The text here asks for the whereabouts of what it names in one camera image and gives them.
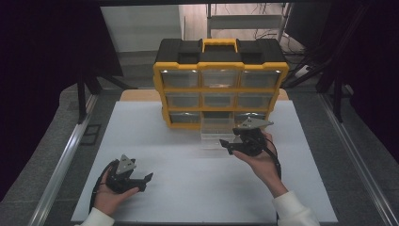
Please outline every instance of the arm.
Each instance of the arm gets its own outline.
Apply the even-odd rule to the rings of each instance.
[[[270,134],[264,136],[273,141]],[[276,153],[274,145],[267,141],[267,148]],[[279,214],[279,226],[316,226],[320,225],[311,209],[303,206],[295,193],[288,191],[281,179],[278,177],[275,164],[269,154],[261,152],[257,156],[250,157],[244,153],[233,151],[233,154],[248,163],[253,172],[269,188],[273,197],[273,204]]]
[[[138,187],[127,190],[122,194],[113,192],[106,184],[108,169],[104,174],[97,191],[94,207],[91,209],[88,218],[81,224],[81,226],[112,226],[115,222],[111,216],[117,210],[118,206],[129,197],[138,192]]]

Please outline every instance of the white sleeve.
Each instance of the white sleeve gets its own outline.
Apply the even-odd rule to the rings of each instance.
[[[273,200],[279,214],[279,226],[319,226],[316,215],[303,206],[294,191],[289,191]]]
[[[114,222],[110,216],[93,207],[88,218],[80,226],[112,226]]]

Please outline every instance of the black and yellow storage box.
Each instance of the black and yellow storage box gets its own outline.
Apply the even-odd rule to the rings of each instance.
[[[205,119],[267,120],[288,64],[273,39],[162,40],[153,81],[170,128]]]

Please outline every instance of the hand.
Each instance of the hand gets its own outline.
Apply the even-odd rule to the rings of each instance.
[[[111,216],[117,210],[118,206],[129,197],[135,195],[138,192],[138,187],[132,188],[125,191],[122,194],[113,192],[106,184],[106,178],[111,167],[104,174],[99,190],[97,191],[96,199],[94,201],[94,207],[101,212]]]
[[[263,132],[263,135],[268,140],[273,141],[271,134]],[[277,153],[273,144],[268,140],[267,148],[273,153]],[[248,156],[238,151],[233,151],[232,153],[237,158],[243,160],[252,167],[255,175],[257,175],[264,182],[264,184],[267,185],[273,197],[276,198],[288,192],[287,188],[284,186],[281,179],[279,178],[276,166],[268,153],[261,152],[254,157]]]

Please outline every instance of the white table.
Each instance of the white table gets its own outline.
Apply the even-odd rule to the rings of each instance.
[[[276,222],[273,199],[250,167],[227,150],[203,150],[200,131],[169,129],[160,102],[117,102],[72,221],[88,216],[91,190],[112,160],[136,159],[132,178],[153,172],[145,192],[123,203],[120,222],[264,224]],[[277,101],[267,127],[282,181],[321,222],[336,222],[319,171],[291,101]]]

